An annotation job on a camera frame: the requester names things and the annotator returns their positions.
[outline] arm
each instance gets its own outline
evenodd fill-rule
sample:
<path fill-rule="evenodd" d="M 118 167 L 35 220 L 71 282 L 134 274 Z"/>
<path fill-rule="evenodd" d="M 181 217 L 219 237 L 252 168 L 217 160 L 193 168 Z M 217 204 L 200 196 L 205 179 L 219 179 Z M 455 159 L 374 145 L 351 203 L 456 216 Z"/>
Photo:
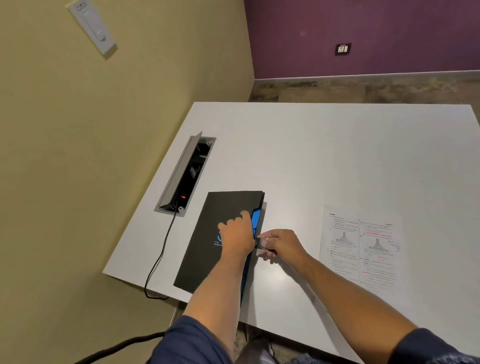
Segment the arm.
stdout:
<path fill-rule="evenodd" d="M 259 237 L 268 238 L 264 247 L 275 250 L 305 278 L 345 340 L 366 364 L 386 364 L 396 345 L 416 329 L 380 298 L 311 257 L 292 230 L 271 230 Z"/>
<path fill-rule="evenodd" d="M 193 293 L 185 315 L 204 325 L 227 349 L 233 360 L 233 342 L 240 314 L 240 283 L 247 255 L 255 246 L 252 221 L 247 211 L 242 218 L 219 223 L 222 256 Z"/>

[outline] red underline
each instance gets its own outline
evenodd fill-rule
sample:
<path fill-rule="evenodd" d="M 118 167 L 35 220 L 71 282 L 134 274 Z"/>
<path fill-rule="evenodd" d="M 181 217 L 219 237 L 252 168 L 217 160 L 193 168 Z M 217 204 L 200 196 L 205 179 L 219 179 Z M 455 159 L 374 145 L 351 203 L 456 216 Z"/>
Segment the red underline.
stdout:
<path fill-rule="evenodd" d="M 386 237 L 386 238 L 391 238 L 390 235 L 375 234 L 374 232 L 366 232 L 366 231 L 364 231 L 363 233 L 364 233 L 364 234 L 368 234 L 368 235 L 377 235 L 377 236 L 384 236 L 384 237 Z"/>

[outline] sleeve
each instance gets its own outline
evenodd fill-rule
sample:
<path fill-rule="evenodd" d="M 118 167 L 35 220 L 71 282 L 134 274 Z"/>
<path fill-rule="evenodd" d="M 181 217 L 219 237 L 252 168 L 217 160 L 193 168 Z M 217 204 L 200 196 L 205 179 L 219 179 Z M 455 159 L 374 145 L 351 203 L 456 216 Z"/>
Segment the sleeve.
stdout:
<path fill-rule="evenodd" d="M 407 334 L 393 350 L 388 364 L 480 364 L 425 328 Z"/>
<path fill-rule="evenodd" d="M 200 322 L 180 317 L 167 330 L 147 364 L 232 364 L 227 351 Z"/>

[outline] hand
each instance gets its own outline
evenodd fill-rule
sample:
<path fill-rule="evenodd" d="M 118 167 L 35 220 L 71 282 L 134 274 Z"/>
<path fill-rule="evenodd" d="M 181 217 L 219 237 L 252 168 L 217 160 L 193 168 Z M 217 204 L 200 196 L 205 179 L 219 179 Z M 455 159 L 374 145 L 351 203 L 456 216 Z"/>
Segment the hand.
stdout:
<path fill-rule="evenodd" d="M 275 250 L 286 263 L 297 271 L 310 257 L 293 230 L 275 229 L 263 232 L 258 237 L 267 239 L 262 242 L 262 246 L 266 249 Z M 267 255 L 274 256 L 275 252 L 268 252 Z"/>
<path fill-rule="evenodd" d="M 245 260 L 255 247 L 252 220 L 247 211 L 240 212 L 242 217 L 218 224 L 222 238 L 222 257 L 235 257 Z"/>

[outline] person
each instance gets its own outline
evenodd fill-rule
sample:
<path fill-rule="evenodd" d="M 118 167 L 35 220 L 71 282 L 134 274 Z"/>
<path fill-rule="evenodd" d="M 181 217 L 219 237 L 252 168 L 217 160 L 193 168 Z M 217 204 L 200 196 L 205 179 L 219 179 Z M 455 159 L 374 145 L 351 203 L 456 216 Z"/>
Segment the person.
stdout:
<path fill-rule="evenodd" d="M 243 265 L 255 245 L 250 214 L 240 214 L 219 223 L 221 258 L 192 295 L 183 316 L 155 347 L 149 364 L 233 362 Z M 267 256 L 278 254 L 305 279 L 365 364 L 480 363 L 329 270 L 305 251 L 293 231 L 270 230 L 259 237 L 266 238 L 263 245 L 271 250 Z"/>

